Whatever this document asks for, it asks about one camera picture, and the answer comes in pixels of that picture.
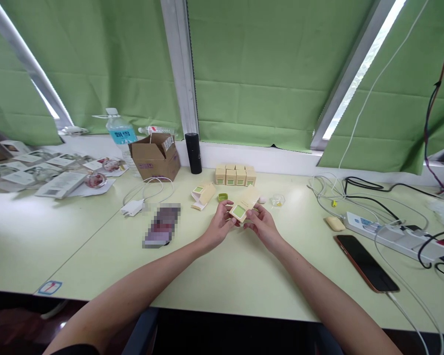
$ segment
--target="forearm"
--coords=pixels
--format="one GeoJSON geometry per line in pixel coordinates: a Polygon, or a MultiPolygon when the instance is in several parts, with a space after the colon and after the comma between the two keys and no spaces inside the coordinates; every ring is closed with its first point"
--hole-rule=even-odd
{"type": "Polygon", "coordinates": [[[362,307],[288,243],[279,243],[272,252],[320,321],[349,354],[401,354],[362,307]]]}
{"type": "Polygon", "coordinates": [[[128,274],[82,307],[44,354],[61,349],[61,344],[79,343],[94,345],[103,354],[112,336],[148,308],[172,280],[205,252],[195,241],[128,274]]]}

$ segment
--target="hand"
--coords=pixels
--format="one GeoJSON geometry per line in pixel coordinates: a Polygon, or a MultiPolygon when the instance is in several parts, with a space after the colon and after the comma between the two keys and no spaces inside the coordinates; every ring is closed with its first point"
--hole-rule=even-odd
{"type": "Polygon", "coordinates": [[[217,211],[211,220],[211,224],[199,237],[204,252],[209,252],[223,242],[229,230],[235,225],[240,227],[240,222],[233,218],[228,211],[232,209],[233,202],[225,200],[219,203],[217,211]]]}
{"type": "Polygon", "coordinates": [[[279,242],[284,241],[283,237],[276,229],[275,221],[265,207],[260,204],[255,204],[255,208],[258,210],[248,210],[247,217],[250,222],[246,222],[243,225],[243,229],[252,229],[260,238],[265,247],[273,252],[273,249],[279,242]]]}

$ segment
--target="white desk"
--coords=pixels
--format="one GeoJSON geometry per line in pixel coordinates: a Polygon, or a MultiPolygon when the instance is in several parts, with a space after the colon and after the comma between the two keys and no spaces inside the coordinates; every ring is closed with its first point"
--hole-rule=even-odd
{"type": "MultiPolygon", "coordinates": [[[[160,249],[142,249],[142,239],[144,231],[148,229],[150,216],[139,214],[125,219],[120,214],[114,215],[104,228],[49,278],[63,283],[54,296],[90,300],[129,272],[199,237],[212,218],[217,200],[214,196],[204,211],[200,212],[190,208],[193,202],[190,192],[202,181],[213,179],[214,170],[204,169],[202,174],[195,176],[190,174],[188,168],[181,168],[174,183],[175,193],[166,201],[181,203],[180,222],[174,241],[160,249]]],[[[355,299],[381,327],[411,330],[410,324],[391,300],[386,295],[374,293],[367,286],[334,242],[333,235],[336,233],[323,221],[329,214],[321,209],[313,193],[306,187],[308,180],[307,177],[258,174],[257,189],[264,196],[282,193],[286,197],[282,208],[270,210],[281,235],[355,299]]],[[[158,185],[151,188],[156,191],[158,185]]],[[[170,190],[171,186],[167,185],[165,192],[170,190]]],[[[227,192],[229,198],[236,201],[243,190],[243,187],[217,186],[216,194],[227,192]]],[[[425,213],[431,222],[431,232],[444,230],[427,210],[427,196],[401,187],[387,196],[411,203],[425,213]]],[[[424,225],[422,218],[407,208],[390,201],[386,204],[401,218],[406,218],[408,223],[424,225]]],[[[336,210],[343,213],[347,207],[354,213],[369,217],[361,208],[345,203],[339,203],[336,210]]],[[[360,235],[357,237],[392,275],[378,255],[373,241],[360,235]]],[[[422,269],[417,261],[384,246],[380,248],[427,303],[444,332],[444,276],[438,276],[434,270],[422,269]]],[[[423,331],[435,332],[420,306],[397,282],[402,291],[396,297],[415,324],[423,331]]],[[[153,306],[289,320],[317,320],[289,275],[256,235],[249,230],[235,228],[220,246],[195,261],[177,277],[154,301],[153,306]]]]}
{"type": "Polygon", "coordinates": [[[100,196],[53,200],[0,192],[0,291],[32,294],[122,206],[141,179],[126,172],[100,196]]]}

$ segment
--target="black thermos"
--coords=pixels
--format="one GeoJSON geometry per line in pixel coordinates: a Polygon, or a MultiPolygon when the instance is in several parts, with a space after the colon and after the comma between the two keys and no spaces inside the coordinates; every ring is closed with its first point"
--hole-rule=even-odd
{"type": "Polygon", "coordinates": [[[189,165],[191,173],[200,174],[202,172],[201,149],[199,147],[199,135],[197,133],[186,133],[187,155],[189,157],[189,165]]]}

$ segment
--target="person's right hand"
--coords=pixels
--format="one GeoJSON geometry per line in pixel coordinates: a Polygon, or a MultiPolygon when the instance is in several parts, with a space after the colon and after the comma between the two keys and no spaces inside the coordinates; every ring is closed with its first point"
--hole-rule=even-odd
{"type": "Polygon", "coordinates": [[[243,225],[243,229],[252,229],[260,238],[265,247],[273,252],[273,248],[284,241],[283,237],[276,229],[275,221],[265,207],[259,203],[255,204],[255,208],[258,210],[248,210],[247,217],[251,222],[246,222],[243,225]]]}

